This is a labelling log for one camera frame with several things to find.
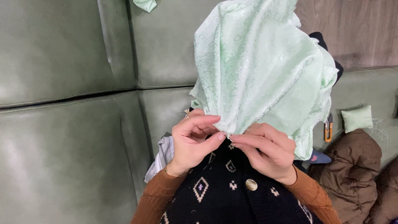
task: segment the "brown sweater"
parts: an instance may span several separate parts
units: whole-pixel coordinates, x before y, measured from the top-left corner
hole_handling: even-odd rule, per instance
[[[307,174],[295,169],[296,183],[285,187],[325,224],[341,224],[332,202],[321,186]],[[169,176],[165,170],[155,175],[146,186],[130,224],[158,224],[184,179],[185,177]]]

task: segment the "ring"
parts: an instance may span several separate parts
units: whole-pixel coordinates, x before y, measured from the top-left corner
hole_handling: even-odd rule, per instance
[[[184,112],[186,113],[186,114],[185,114],[185,119],[188,119],[188,118],[189,118],[189,116],[188,116],[188,114],[189,114],[189,109],[186,109]]]

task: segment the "hand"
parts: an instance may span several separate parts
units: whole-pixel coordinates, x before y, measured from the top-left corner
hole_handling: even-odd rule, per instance
[[[186,173],[221,145],[225,135],[213,125],[220,119],[220,116],[205,115],[203,110],[194,109],[188,119],[184,118],[173,127],[174,157],[167,165],[169,174]]]
[[[269,124],[254,123],[244,134],[231,135],[231,140],[261,174],[285,185],[296,182],[297,174],[292,165],[296,143],[287,134]]]

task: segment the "button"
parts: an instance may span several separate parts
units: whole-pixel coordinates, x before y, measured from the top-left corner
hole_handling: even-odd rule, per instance
[[[252,179],[247,179],[246,187],[247,187],[247,189],[249,189],[251,191],[255,191],[255,190],[257,190],[257,183]]]

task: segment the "thread snips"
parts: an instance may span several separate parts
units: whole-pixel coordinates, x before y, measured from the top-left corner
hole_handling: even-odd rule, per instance
[[[329,113],[328,119],[325,122],[325,142],[330,142],[332,140],[332,130],[333,130],[333,115]]]

